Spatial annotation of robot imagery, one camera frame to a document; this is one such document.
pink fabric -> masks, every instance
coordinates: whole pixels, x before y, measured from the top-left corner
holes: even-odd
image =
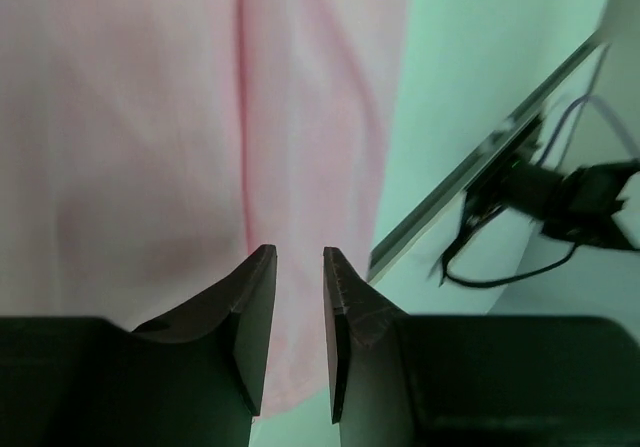
[[[127,328],[279,252],[266,416],[326,383],[322,248],[364,274],[406,0],[0,0],[0,313]]]

